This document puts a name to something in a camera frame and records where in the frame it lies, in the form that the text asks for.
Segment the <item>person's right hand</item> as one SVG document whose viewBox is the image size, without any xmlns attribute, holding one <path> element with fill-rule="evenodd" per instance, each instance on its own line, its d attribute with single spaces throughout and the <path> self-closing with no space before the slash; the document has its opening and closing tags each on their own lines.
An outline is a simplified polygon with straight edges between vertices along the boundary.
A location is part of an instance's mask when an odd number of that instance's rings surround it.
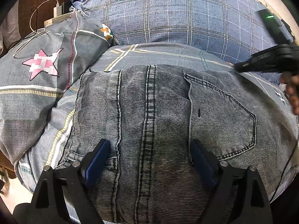
<svg viewBox="0 0 299 224">
<path fill-rule="evenodd" d="M 280 82 L 286 85 L 286 94 L 292 106 L 293 113 L 298 115 L 299 111 L 299 98 L 298 98 L 298 83 L 299 77 L 293 75 L 291 72 L 283 72 L 280 77 Z"/>
</svg>

